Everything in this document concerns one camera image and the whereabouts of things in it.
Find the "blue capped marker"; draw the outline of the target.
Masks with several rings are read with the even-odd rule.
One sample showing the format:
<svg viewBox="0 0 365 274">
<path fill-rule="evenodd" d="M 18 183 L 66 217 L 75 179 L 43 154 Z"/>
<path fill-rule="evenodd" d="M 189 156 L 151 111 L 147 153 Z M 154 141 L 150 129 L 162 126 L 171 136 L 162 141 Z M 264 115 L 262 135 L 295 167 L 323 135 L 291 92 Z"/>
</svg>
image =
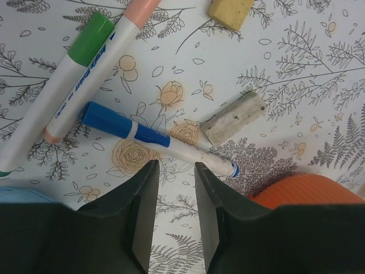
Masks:
<svg viewBox="0 0 365 274">
<path fill-rule="evenodd" d="M 212 172 L 222 176 L 235 178 L 240 172 L 238 165 L 230 160 L 161 134 L 95 102 L 88 103 L 82 123 L 187 163 L 204 163 Z"/>
</svg>

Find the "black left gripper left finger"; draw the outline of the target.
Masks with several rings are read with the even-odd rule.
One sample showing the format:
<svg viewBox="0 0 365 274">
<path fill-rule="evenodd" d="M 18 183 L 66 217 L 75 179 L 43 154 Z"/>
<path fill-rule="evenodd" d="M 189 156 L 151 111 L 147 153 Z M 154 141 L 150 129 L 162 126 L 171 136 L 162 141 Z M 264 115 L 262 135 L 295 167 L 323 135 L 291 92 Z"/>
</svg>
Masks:
<svg viewBox="0 0 365 274">
<path fill-rule="evenodd" d="M 1 204 L 2 273 L 147 273 L 159 163 L 77 210 Z"/>
</svg>

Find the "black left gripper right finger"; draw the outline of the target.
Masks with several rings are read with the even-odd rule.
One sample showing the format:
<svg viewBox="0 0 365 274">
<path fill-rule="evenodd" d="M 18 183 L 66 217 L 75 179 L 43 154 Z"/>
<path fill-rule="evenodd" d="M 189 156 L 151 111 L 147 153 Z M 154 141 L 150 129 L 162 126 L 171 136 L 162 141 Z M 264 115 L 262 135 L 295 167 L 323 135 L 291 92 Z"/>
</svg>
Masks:
<svg viewBox="0 0 365 274">
<path fill-rule="evenodd" d="M 195 164 L 207 273 L 363 273 L 364 205 L 269 209 Z"/>
</svg>

